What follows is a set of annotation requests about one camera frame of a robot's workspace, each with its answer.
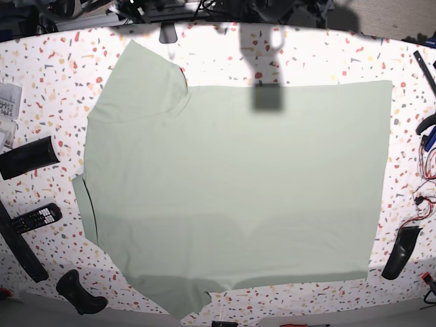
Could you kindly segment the black metal strip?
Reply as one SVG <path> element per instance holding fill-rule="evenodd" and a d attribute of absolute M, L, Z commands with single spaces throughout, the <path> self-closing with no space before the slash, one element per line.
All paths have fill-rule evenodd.
<path fill-rule="evenodd" d="M 414 52 L 414 57 L 419 65 L 420 69 L 422 70 L 422 73 L 424 74 L 424 77 L 426 78 L 426 81 L 428 82 L 432 92 L 435 93 L 435 91 L 436 91 L 435 81 L 434 81 L 429 69 L 426 66 L 426 63 L 424 62 L 424 60 L 421 57 L 418 50 Z"/>

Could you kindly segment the long black bar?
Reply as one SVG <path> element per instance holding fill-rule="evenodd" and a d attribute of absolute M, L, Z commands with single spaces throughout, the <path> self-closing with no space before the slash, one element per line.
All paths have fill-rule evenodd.
<path fill-rule="evenodd" d="M 18 263 L 34 282 L 39 283 L 49 278 L 46 269 L 24 238 L 14 231 L 12 220 L 3 204 L 1 204 L 1 235 Z"/>

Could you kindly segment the black game controller grip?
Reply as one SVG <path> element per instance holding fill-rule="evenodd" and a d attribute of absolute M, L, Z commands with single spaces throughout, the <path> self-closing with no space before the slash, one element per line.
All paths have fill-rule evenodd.
<path fill-rule="evenodd" d="M 79 315 L 96 314 L 104 310 L 108 300 L 103 296 L 93 296 L 87 292 L 79 280 L 79 273 L 72 269 L 57 282 L 56 291 L 74 306 Z"/>

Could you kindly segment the black TV remote control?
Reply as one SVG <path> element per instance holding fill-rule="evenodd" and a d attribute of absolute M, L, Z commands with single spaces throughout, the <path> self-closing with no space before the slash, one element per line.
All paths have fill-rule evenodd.
<path fill-rule="evenodd" d="M 59 207 L 55 203 L 50 203 L 20 215 L 17 218 L 13 218 L 11 224 L 12 229 L 17 234 L 24 234 L 31 230 L 58 222 L 62 217 Z"/>

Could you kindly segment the small clear plastic box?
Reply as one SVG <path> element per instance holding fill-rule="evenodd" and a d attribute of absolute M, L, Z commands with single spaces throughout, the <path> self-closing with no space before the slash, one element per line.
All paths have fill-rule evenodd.
<path fill-rule="evenodd" d="M 1 149 L 3 149 L 4 147 L 7 149 L 13 148 L 16 127 L 16 121 L 11 121 L 8 119 L 0 120 Z"/>

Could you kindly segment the light green T-shirt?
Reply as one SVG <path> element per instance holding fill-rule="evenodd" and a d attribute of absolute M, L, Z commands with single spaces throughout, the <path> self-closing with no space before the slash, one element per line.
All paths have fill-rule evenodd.
<path fill-rule="evenodd" d="M 182 319 L 211 293 L 367 276 L 392 83 L 188 87 L 130 42 L 73 180 L 85 236 Z"/>

